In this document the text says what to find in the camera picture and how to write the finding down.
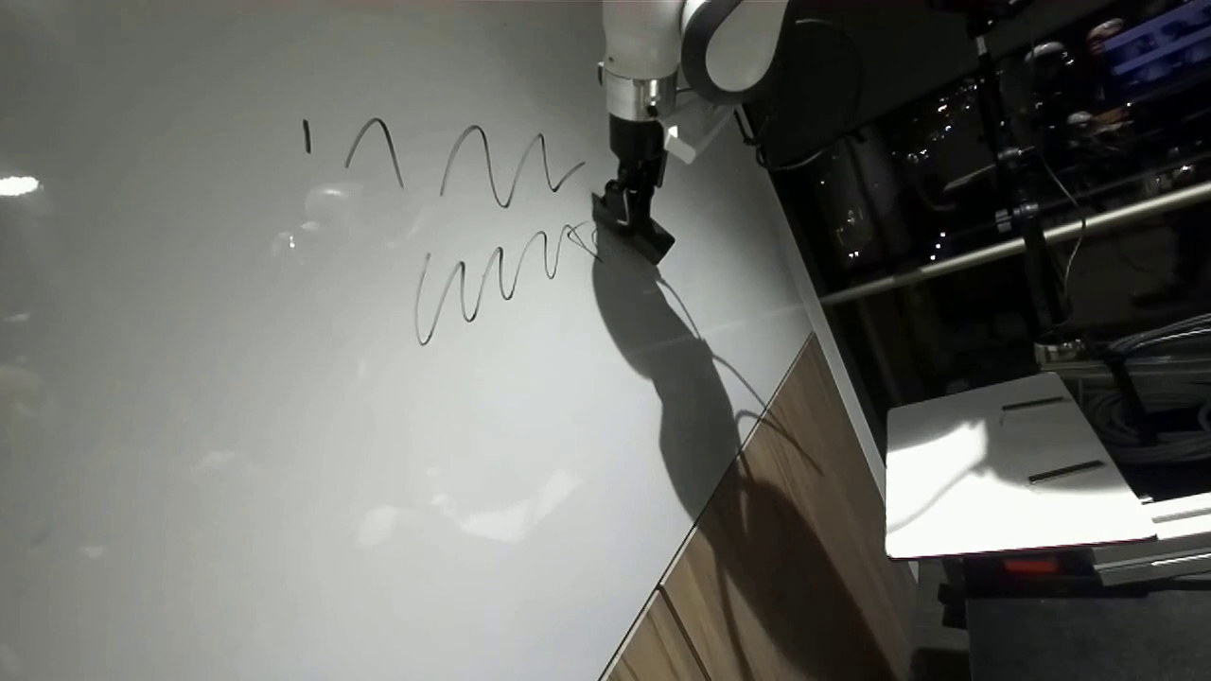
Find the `bright light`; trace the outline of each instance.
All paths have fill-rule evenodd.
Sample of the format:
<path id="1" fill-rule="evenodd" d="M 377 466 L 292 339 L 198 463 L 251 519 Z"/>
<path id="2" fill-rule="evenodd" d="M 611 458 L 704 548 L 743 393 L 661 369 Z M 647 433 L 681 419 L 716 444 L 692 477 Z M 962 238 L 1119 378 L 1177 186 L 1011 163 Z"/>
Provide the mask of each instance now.
<path id="1" fill-rule="evenodd" d="M 3 173 L 0 177 L 0 202 L 3 196 L 31 196 L 31 194 L 39 194 L 39 177 L 34 173 Z"/>

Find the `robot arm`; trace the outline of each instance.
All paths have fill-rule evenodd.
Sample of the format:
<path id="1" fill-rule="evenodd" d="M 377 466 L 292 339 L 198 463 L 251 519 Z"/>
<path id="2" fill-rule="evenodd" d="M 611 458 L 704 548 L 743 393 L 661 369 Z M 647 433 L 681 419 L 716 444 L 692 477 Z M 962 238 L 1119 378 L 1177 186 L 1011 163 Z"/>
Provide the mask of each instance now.
<path id="1" fill-rule="evenodd" d="M 602 86 L 618 177 L 593 196 L 593 219 L 658 263 L 674 238 L 652 219 L 668 151 L 681 147 L 671 118 L 678 86 L 713 106 L 747 101 L 770 77 L 786 0 L 602 0 Z"/>

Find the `wooden floor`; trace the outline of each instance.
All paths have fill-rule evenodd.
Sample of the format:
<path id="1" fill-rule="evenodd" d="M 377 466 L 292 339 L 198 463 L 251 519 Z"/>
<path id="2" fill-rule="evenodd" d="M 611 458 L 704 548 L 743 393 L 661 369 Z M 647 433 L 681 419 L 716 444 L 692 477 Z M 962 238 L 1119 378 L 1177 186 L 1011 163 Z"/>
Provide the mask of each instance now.
<path id="1" fill-rule="evenodd" d="M 909 679 L 912 583 L 810 341 L 611 679 Z"/>

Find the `white desk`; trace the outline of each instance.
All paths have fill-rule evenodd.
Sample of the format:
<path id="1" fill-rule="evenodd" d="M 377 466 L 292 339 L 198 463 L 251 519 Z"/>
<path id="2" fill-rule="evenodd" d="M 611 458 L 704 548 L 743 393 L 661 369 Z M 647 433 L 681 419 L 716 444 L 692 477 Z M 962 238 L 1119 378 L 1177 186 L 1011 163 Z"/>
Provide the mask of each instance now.
<path id="1" fill-rule="evenodd" d="M 896 559 L 1146 539 L 1155 524 L 1057 374 L 890 414 Z"/>

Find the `handwritten scribble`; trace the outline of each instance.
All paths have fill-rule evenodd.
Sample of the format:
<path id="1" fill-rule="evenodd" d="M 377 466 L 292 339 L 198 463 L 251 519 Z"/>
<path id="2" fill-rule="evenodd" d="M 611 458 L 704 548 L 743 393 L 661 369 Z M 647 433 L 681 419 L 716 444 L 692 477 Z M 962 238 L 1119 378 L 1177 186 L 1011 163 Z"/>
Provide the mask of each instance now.
<path id="1" fill-rule="evenodd" d="M 468 124 L 468 130 L 461 130 L 459 144 L 452 147 L 439 196 L 448 196 L 448 191 L 452 191 L 452 171 L 454 171 L 454 158 L 459 158 L 459 151 L 461 151 L 466 139 L 480 139 L 483 171 L 490 171 L 490 191 L 494 191 L 494 202 L 497 202 L 500 209 L 511 209 L 511 204 L 514 204 L 521 171 L 526 171 L 526 163 L 530 163 L 533 151 L 536 151 L 543 177 L 544 177 L 544 191 L 548 191 L 548 194 L 559 194 L 563 183 L 584 171 L 584 163 L 577 163 L 573 171 L 563 171 L 559 177 L 553 177 L 553 158 L 548 158 L 548 151 L 544 151 L 544 132 L 536 132 L 536 137 L 526 144 L 526 151 L 521 151 L 521 158 L 520 158 L 520 166 L 514 166 L 514 177 L 511 177 L 507 194 L 500 194 L 497 163 L 494 163 L 494 139 L 490 139 L 483 124 Z"/>
<path id="2" fill-rule="evenodd" d="M 439 302 L 434 302 L 434 312 L 432 312 L 429 321 L 420 321 L 420 301 L 424 301 L 424 284 L 429 284 L 429 269 L 432 269 L 432 253 L 424 253 L 424 269 L 420 269 L 418 301 L 414 301 L 414 333 L 418 333 L 418 346 L 420 346 L 420 350 L 432 346 L 432 339 L 434 339 L 439 326 L 444 326 L 444 316 L 448 316 L 448 302 L 452 302 L 452 293 L 454 293 L 454 288 L 459 288 L 459 316 L 461 316 L 461 321 L 473 326 L 473 321 L 480 317 L 480 312 L 483 312 L 483 297 L 490 297 L 494 274 L 497 274 L 497 297 L 500 297 L 502 302 L 511 302 L 511 301 L 520 297 L 520 284 L 521 284 L 521 274 L 526 274 L 526 263 L 530 263 L 533 249 L 543 249 L 543 274 L 544 274 L 544 279 L 555 279 L 555 277 L 559 277 L 563 246 L 568 246 L 568 241 L 579 246 L 579 249 L 587 249 L 587 253 L 593 253 L 593 249 L 579 238 L 579 229 L 587 229 L 587 223 L 563 223 L 555 236 L 533 231 L 533 236 L 526 238 L 526 246 L 521 246 L 521 253 L 514 257 L 514 274 L 511 274 L 511 277 L 502 274 L 502 269 L 507 269 L 507 253 L 502 253 L 502 246 L 497 246 L 494 257 L 490 257 L 490 265 L 480 269 L 480 288 L 478 288 L 473 297 L 466 293 L 468 265 L 459 263 L 459 265 L 452 269 L 452 277 L 448 277 L 448 284 L 444 284 L 444 297 L 439 297 Z"/>
<path id="3" fill-rule="evenodd" d="M 388 124 L 384 118 L 362 122 L 362 130 L 354 137 L 354 147 L 350 147 L 350 157 L 343 157 L 343 171 L 354 166 L 354 158 L 357 158 L 357 151 L 360 151 L 360 144 L 362 144 L 362 137 L 369 137 L 372 130 L 384 132 L 394 183 L 406 191 L 400 157 L 394 151 L 394 137 L 390 137 L 390 124 Z"/>

